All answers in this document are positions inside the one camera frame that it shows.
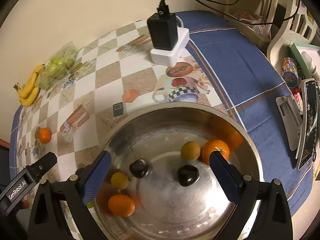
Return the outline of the orange tangerine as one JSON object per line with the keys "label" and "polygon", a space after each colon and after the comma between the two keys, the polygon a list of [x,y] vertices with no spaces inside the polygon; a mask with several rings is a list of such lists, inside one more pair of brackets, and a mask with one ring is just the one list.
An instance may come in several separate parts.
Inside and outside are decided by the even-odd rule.
{"label": "orange tangerine", "polygon": [[39,131],[36,133],[38,140],[42,143],[42,144],[47,144],[51,141],[52,138],[52,133],[50,131],[50,129],[48,128],[41,128],[39,129]]}
{"label": "orange tangerine", "polygon": [[201,149],[201,158],[206,165],[209,165],[210,155],[215,151],[220,152],[220,154],[228,161],[230,156],[228,145],[220,139],[213,139],[207,141]]}

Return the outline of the yellow banana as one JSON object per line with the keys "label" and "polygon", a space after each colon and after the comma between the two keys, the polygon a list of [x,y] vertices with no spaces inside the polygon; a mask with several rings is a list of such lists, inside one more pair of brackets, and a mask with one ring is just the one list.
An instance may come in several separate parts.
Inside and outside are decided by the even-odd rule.
{"label": "yellow banana", "polygon": [[34,71],[32,72],[31,76],[29,76],[29,79],[25,86],[23,88],[20,88],[19,83],[16,83],[14,85],[14,89],[17,91],[18,96],[22,99],[26,99],[32,92],[32,90],[35,87],[36,79],[40,73],[40,71],[43,69],[44,64],[38,65]]}
{"label": "yellow banana", "polygon": [[34,101],[36,100],[40,90],[41,90],[40,87],[34,87],[32,92],[30,93],[30,95],[26,99],[19,98],[20,104],[24,107],[31,106],[34,103]]}

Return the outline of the grey phone stand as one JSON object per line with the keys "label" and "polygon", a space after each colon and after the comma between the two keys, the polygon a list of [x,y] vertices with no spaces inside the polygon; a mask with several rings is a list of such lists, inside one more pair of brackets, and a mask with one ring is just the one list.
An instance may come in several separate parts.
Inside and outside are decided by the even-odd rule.
{"label": "grey phone stand", "polygon": [[289,148],[295,151],[299,145],[303,124],[298,106],[290,95],[277,97],[276,105],[285,127]]}

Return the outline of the clear box of green fruit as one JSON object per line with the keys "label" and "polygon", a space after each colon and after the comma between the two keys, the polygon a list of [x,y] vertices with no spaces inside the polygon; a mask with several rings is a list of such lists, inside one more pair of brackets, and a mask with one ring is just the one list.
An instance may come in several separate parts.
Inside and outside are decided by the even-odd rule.
{"label": "clear box of green fruit", "polygon": [[78,50],[73,42],[65,44],[48,59],[40,71],[35,86],[43,90],[52,88],[57,82],[70,73],[74,65]]}

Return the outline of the checkered printed tablecloth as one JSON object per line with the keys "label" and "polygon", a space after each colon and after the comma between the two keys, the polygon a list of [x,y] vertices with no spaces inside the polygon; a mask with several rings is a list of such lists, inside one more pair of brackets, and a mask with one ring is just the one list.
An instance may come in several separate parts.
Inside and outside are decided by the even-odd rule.
{"label": "checkered printed tablecloth", "polygon": [[[244,126],[259,152],[264,179],[280,179],[295,214],[311,192],[313,167],[307,163],[298,170],[289,148],[276,106],[277,97],[291,94],[281,72],[243,34],[211,12],[180,12],[178,23],[190,30],[180,62],[182,78],[197,89],[191,101],[222,111]],[[148,58],[151,46],[146,20],[140,20],[80,49],[79,70],[15,113],[11,176],[53,151],[58,163],[48,178],[67,178],[78,166],[93,162],[101,140],[121,119],[170,102],[173,78],[165,66]],[[47,144],[36,135],[44,127],[52,133]]]}

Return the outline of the small dark cherry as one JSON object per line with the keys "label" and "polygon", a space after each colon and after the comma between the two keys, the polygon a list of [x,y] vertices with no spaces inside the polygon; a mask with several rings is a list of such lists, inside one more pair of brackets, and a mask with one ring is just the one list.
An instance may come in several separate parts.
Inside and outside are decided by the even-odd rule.
{"label": "small dark cherry", "polygon": [[134,177],[141,179],[148,174],[149,165],[145,159],[137,159],[130,164],[129,170]]}

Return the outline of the lower yellow banana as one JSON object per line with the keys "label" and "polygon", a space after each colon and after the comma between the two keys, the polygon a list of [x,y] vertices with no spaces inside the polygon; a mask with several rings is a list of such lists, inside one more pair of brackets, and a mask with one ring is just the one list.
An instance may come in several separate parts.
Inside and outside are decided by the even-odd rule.
{"label": "lower yellow banana", "polygon": [[20,104],[24,107],[31,106],[34,103],[34,101],[36,100],[40,90],[41,90],[40,87],[34,87],[32,92],[30,93],[30,95],[26,99],[19,98]]}

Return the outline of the large steel bowl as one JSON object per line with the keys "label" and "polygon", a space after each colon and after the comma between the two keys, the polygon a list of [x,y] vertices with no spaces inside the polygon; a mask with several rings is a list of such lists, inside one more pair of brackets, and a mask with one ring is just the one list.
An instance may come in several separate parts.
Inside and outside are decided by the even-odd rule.
{"label": "large steel bowl", "polygon": [[[95,199],[95,210],[108,239],[214,239],[231,216],[230,202],[212,170],[193,160],[200,173],[197,182],[183,187],[177,171],[187,161],[180,150],[189,141],[203,146],[220,139],[230,148],[229,163],[242,174],[263,180],[263,167],[255,144],[246,131],[225,113],[197,103],[163,103],[140,109],[117,124],[105,137],[112,165]],[[138,179],[129,166],[145,159],[148,174]],[[111,177],[123,172],[129,185],[121,191],[133,199],[135,211],[117,217],[108,200],[119,191]]]}

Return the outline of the upper yellow banana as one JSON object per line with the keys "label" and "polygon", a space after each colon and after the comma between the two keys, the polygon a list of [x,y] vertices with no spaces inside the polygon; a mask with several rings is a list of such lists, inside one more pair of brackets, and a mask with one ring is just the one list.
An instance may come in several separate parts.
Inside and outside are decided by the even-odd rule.
{"label": "upper yellow banana", "polygon": [[35,87],[36,79],[40,73],[40,71],[43,69],[44,64],[38,65],[34,71],[32,72],[31,76],[29,76],[29,79],[25,86],[23,88],[20,88],[19,83],[16,83],[14,85],[14,89],[17,91],[18,96],[22,99],[26,99],[32,92],[32,90]]}

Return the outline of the white plastic chair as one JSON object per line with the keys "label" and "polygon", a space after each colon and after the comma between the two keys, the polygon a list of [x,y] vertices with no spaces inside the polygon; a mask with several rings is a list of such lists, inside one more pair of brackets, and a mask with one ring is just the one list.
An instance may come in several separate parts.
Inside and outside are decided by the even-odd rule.
{"label": "white plastic chair", "polygon": [[290,54],[289,46],[295,42],[310,44],[317,31],[315,20],[301,0],[264,0],[259,15],[265,22],[276,21],[276,9],[280,2],[284,4],[284,17],[293,18],[281,22],[280,27],[267,25],[261,34],[249,25],[231,19],[234,11],[228,6],[225,7],[227,15],[224,17],[265,54],[279,73],[283,59]]}

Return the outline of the black power adapter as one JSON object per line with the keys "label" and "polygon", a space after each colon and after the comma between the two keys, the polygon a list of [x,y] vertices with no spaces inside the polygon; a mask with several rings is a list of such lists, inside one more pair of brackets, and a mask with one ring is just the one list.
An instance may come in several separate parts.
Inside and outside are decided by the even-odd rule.
{"label": "black power adapter", "polygon": [[173,50],[178,41],[175,13],[163,17],[154,13],[148,18],[147,25],[155,49]]}

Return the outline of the orange tangerine edge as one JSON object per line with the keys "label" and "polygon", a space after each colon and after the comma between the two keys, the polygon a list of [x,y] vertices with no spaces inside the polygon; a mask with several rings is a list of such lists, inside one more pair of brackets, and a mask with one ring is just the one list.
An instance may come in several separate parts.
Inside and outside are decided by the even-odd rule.
{"label": "orange tangerine edge", "polygon": [[135,202],[125,194],[115,194],[108,200],[108,209],[118,217],[129,217],[135,211]]}

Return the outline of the smartphone on stand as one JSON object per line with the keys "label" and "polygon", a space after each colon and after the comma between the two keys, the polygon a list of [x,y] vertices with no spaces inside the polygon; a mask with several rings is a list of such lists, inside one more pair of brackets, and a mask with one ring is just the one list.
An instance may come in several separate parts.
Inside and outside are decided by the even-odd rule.
{"label": "smartphone on stand", "polygon": [[318,84],[315,79],[310,78],[304,79],[301,85],[303,122],[296,154],[298,170],[313,157],[318,134]]}

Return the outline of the small green mango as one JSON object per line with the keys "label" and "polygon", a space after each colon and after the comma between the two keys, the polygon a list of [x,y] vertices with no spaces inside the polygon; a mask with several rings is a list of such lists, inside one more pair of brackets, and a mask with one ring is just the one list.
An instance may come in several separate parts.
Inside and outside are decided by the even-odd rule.
{"label": "small green mango", "polygon": [[95,206],[95,203],[94,203],[94,201],[87,202],[86,206],[87,206],[88,209],[92,209]]}

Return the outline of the tan longan fruit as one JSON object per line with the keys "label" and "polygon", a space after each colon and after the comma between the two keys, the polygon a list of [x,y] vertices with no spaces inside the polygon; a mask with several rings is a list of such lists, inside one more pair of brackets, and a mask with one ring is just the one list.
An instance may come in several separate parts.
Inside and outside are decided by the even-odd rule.
{"label": "tan longan fruit", "polygon": [[181,148],[181,157],[187,161],[193,161],[199,158],[201,147],[195,141],[186,142]]}

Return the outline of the colourful snack can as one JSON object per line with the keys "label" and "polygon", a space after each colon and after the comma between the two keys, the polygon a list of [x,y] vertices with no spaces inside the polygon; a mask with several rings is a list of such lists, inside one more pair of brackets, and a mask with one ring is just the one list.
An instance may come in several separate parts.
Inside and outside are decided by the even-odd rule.
{"label": "colourful snack can", "polygon": [[294,59],[285,57],[281,66],[281,77],[289,88],[298,86],[298,72]]}

